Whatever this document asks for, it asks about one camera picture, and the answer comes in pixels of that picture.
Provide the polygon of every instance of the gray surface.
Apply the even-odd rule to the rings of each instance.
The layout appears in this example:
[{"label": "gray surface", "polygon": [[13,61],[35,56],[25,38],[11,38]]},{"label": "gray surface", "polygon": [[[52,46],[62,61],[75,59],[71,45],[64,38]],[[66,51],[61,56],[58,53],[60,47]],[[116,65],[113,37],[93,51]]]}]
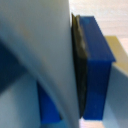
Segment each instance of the gray surface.
[{"label": "gray surface", "polygon": [[54,124],[43,124],[40,128],[66,128],[65,122],[62,120]]},{"label": "gray surface", "polygon": [[39,128],[40,125],[36,81],[25,74],[0,94],[0,127]]},{"label": "gray surface", "polygon": [[68,0],[0,0],[0,37],[78,128]]},{"label": "gray surface", "polygon": [[113,64],[103,124],[105,128],[128,127],[128,64]]}]

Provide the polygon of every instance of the white surface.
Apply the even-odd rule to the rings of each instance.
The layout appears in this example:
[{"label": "white surface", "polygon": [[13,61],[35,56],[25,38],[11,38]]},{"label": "white surface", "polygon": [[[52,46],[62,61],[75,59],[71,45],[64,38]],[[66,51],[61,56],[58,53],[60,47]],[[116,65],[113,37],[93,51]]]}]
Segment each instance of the white surface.
[{"label": "white surface", "polygon": [[128,126],[128,63],[112,66],[103,123],[105,128]]}]

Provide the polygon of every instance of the blue block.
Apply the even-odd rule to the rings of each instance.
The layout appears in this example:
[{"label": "blue block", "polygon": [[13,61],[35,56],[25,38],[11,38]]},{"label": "blue block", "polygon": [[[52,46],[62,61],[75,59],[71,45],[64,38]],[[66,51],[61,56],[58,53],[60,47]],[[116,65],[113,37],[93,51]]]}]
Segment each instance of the blue block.
[{"label": "blue block", "polygon": [[111,64],[115,58],[94,17],[79,17],[87,53],[86,120],[102,120]]},{"label": "blue block", "polygon": [[41,123],[42,124],[50,124],[50,123],[57,123],[60,119],[60,114],[45,92],[45,90],[40,86],[38,83],[38,95],[39,95],[39,105],[40,105],[40,116],[41,116]]}]

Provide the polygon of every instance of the blue object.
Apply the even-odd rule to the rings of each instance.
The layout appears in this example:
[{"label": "blue object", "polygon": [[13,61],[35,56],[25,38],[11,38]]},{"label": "blue object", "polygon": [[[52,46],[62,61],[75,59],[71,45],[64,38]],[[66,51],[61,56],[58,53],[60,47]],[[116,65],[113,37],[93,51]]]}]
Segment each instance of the blue object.
[{"label": "blue object", "polygon": [[41,123],[51,124],[59,122],[61,120],[60,114],[55,104],[39,83],[37,83],[37,86],[39,94]]},{"label": "blue object", "polygon": [[79,17],[87,53],[86,120],[102,120],[111,63],[115,58],[94,17]]}]

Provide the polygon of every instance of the gray panel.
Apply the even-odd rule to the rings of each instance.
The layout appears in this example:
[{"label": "gray panel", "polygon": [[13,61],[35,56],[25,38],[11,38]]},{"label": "gray panel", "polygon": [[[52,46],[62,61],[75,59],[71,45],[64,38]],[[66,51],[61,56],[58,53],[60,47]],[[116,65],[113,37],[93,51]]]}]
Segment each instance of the gray panel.
[{"label": "gray panel", "polygon": [[78,128],[68,0],[0,0],[0,37]]},{"label": "gray panel", "polygon": [[40,127],[37,85],[29,74],[17,79],[0,94],[0,127]]}]

